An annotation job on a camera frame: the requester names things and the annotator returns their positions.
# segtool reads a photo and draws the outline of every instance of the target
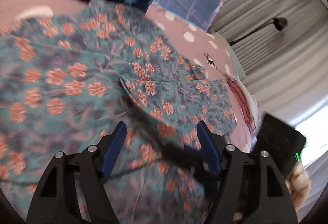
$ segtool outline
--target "window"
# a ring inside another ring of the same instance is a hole
[[[305,166],[328,151],[328,106],[299,124],[296,130],[306,137],[307,146],[301,153]]]

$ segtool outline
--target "green light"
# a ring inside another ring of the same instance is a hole
[[[296,152],[296,155],[295,155],[295,159],[297,162],[299,162],[301,159],[300,159],[300,156],[298,155],[298,153]]]

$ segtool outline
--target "finger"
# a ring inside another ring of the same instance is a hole
[[[285,181],[285,184],[286,184],[286,187],[287,187],[287,189],[289,191],[289,194],[291,195],[292,194],[292,185],[291,185],[290,181],[289,180],[286,180]]]
[[[303,171],[297,178],[291,178],[292,188],[296,191],[300,191],[310,184],[309,174],[306,170]]]
[[[236,212],[232,218],[232,221],[237,221],[243,218],[243,214],[240,212]]]
[[[303,203],[305,202],[306,198],[309,196],[310,193],[310,187],[311,185],[307,185],[305,188],[303,188],[300,192],[297,193],[297,195],[292,195],[292,200],[293,200],[293,204],[295,207],[295,210],[299,210],[301,208],[301,206],[303,205]]]
[[[292,178],[297,178],[299,175],[301,175],[304,171],[304,167],[302,162],[297,162],[296,165],[292,169]]]

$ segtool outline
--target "human hand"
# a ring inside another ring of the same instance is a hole
[[[291,194],[295,210],[299,210],[310,193],[311,180],[302,162],[296,163],[291,176],[286,180],[286,186]]]

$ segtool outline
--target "metal screw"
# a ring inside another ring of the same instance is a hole
[[[234,145],[227,145],[226,146],[226,149],[229,151],[229,152],[233,152],[236,150],[236,147]]]
[[[267,151],[263,150],[263,151],[261,151],[261,156],[268,157],[269,153]]]
[[[88,151],[91,152],[91,153],[96,152],[96,151],[97,151],[97,146],[95,146],[95,145],[90,145],[90,146],[88,147]]]
[[[55,154],[55,157],[56,157],[56,158],[62,158],[63,155],[64,155],[63,152],[57,152],[57,153]]]

